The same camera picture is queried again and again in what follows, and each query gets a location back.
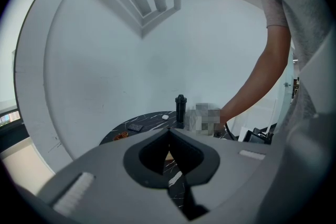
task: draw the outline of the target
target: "bottle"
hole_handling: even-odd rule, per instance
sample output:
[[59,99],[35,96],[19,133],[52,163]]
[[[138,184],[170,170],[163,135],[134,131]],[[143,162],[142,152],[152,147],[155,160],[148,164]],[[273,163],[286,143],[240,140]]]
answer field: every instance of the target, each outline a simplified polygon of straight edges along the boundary
[[176,121],[183,122],[187,98],[184,97],[183,94],[179,94],[178,97],[175,98],[175,102],[176,102]]

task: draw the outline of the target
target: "forearm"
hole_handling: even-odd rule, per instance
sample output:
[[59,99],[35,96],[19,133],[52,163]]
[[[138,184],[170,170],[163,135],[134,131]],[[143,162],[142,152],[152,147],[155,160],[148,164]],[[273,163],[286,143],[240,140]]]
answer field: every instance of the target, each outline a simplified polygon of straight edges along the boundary
[[243,113],[265,96],[280,78],[286,63],[273,52],[264,50],[245,84],[222,108],[221,122]]

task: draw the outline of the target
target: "brown object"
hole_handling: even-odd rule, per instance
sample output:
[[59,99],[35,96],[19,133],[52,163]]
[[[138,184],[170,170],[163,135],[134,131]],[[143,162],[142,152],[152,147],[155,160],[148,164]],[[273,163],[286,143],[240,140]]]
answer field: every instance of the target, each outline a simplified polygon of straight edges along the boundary
[[113,138],[113,141],[120,140],[120,139],[123,139],[123,138],[126,138],[126,137],[128,137],[128,132],[122,132],[121,134],[116,135]]

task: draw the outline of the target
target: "pixelated area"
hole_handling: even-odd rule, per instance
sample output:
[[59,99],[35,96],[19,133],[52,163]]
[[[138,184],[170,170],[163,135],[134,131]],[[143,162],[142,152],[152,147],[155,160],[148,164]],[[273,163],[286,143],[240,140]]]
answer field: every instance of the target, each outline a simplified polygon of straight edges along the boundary
[[220,122],[220,108],[212,103],[196,103],[186,109],[184,129],[196,135],[214,135],[214,126]]

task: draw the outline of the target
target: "table top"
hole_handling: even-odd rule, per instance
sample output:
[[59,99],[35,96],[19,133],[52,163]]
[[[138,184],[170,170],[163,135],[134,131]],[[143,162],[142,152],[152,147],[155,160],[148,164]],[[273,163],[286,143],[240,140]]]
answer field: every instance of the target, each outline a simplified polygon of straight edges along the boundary
[[[169,116],[168,120],[163,120],[162,119],[163,115],[168,115]],[[131,124],[143,125],[143,128],[139,132],[128,130],[127,128]],[[113,138],[116,135],[121,134],[122,132],[128,132],[128,136],[132,136],[139,133],[144,133],[151,130],[166,127],[181,128],[181,129],[184,128],[183,123],[179,123],[176,121],[176,111],[153,112],[138,117],[134,117],[128,121],[125,121],[119,124],[117,127],[115,127],[111,132],[109,132],[100,142],[100,145],[112,142]]]

